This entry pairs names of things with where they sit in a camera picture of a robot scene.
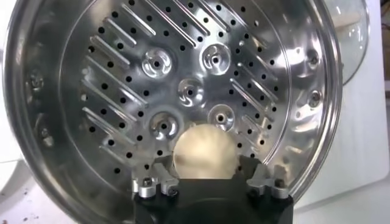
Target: metal bowl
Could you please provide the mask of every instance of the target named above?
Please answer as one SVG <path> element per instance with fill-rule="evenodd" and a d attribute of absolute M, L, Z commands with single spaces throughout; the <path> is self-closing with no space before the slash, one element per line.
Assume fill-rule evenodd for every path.
<path fill-rule="evenodd" d="M 229 132 L 296 200 L 330 148 L 342 78 L 320 0 L 19 0 L 9 27 L 10 123 L 79 222 L 132 220 L 132 173 L 192 125 Z"/>

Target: bolt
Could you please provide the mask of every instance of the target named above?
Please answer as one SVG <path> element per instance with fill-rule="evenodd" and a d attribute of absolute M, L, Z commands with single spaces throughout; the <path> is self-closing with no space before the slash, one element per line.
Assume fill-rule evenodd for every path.
<path fill-rule="evenodd" d="M 143 180 L 142 185 L 144 187 L 150 187 L 152 185 L 153 181 L 151 178 L 147 177 Z"/>
<path fill-rule="evenodd" d="M 176 187 L 170 187 L 168 190 L 168 195 L 170 197 L 175 197 L 178 193 L 179 191 L 176 189 Z"/>

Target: white countertop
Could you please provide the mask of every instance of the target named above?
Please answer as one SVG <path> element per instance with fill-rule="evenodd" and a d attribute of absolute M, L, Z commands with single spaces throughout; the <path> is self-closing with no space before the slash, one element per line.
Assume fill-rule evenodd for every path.
<path fill-rule="evenodd" d="M 379 54 L 379 1 L 367 0 L 367 4 L 372 21 L 367 55 L 358 74 L 344 88 L 335 141 L 319 176 L 296 206 L 295 223 L 369 223 L 374 217 L 390 218 L 390 212 L 379 208 L 381 205 L 388 208 L 390 178 L 373 184 L 389 172 L 389 147 L 388 139 L 384 138 L 387 125 L 382 54 Z M 9 15 L 9 7 L 1 8 L 0 16 Z M 5 137 L 10 133 L 3 116 L 0 116 L 0 127 L 4 133 L 8 132 L 1 133 L 2 142 L 9 141 Z M 13 143 L 4 148 L 18 152 Z M 73 223 L 48 199 L 23 163 L 0 195 L 0 221 L 2 224 Z"/>

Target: round hole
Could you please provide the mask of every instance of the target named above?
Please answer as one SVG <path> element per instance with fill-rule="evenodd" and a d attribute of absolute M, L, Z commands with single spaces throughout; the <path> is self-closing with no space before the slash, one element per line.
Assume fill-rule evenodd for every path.
<path fill-rule="evenodd" d="M 219 115 L 217 119 L 218 119 L 218 121 L 220 121 L 220 122 L 224 121 L 224 117 L 223 117 L 222 115 Z"/>
<path fill-rule="evenodd" d="M 106 83 L 102 84 L 102 89 L 108 89 L 108 85 Z"/>
<path fill-rule="evenodd" d="M 109 61 L 109 62 L 107 63 L 107 67 L 109 67 L 109 68 L 114 67 L 114 63 L 113 63 L 112 61 Z"/>
<path fill-rule="evenodd" d="M 117 18 L 118 17 L 118 12 L 116 12 L 116 11 L 112 12 L 111 16 L 114 17 L 114 18 Z"/>
<path fill-rule="evenodd" d="M 95 52 L 95 48 L 94 48 L 93 46 L 89 46 L 89 47 L 88 47 L 88 51 L 89 51 L 90 53 L 93 53 L 93 52 Z"/>
<path fill-rule="evenodd" d="M 105 29 L 103 27 L 99 27 L 98 30 L 97 30 L 99 33 L 104 33 L 105 32 Z"/>
<path fill-rule="evenodd" d="M 124 47 L 122 43 L 118 43 L 116 46 L 118 47 L 118 49 L 123 49 Z"/>
<path fill-rule="evenodd" d="M 81 100 L 84 101 L 84 102 L 87 101 L 88 100 L 88 96 L 86 94 L 82 94 L 81 95 Z"/>

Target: screw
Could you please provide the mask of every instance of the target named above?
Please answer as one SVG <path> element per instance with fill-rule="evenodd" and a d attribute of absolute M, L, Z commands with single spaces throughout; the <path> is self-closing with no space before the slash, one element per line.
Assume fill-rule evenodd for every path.
<path fill-rule="evenodd" d="M 317 63 L 318 63 L 318 58 L 317 58 L 317 56 L 312 57 L 312 58 L 310 59 L 310 64 L 316 65 Z"/>
<path fill-rule="evenodd" d="M 313 91 L 311 93 L 309 105 L 311 107 L 316 107 L 319 105 L 320 100 L 321 100 L 321 94 L 318 91 Z"/>
<path fill-rule="evenodd" d="M 42 135 L 42 138 L 47 138 L 47 137 L 49 137 L 48 129 L 46 129 L 46 128 L 42 129 L 41 135 Z"/>
<path fill-rule="evenodd" d="M 31 86 L 33 88 L 41 88 L 43 86 L 43 79 L 37 75 L 31 75 Z"/>
<path fill-rule="evenodd" d="M 168 195 L 170 197 L 175 197 L 178 193 L 179 191 L 176 189 L 176 187 L 170 187 L 168 190 Z"/>
<path fill-rule="evenodd" d="M 147 177 L 147 178 L 145 178 L 145 179 L 143 180 L 142 185 L 143 185 L 144 187 L 149 187 L 149 186 L 152 185 L 152 183 L 153 183 L 152 179 L 151 179 L 150 177 Z"/>

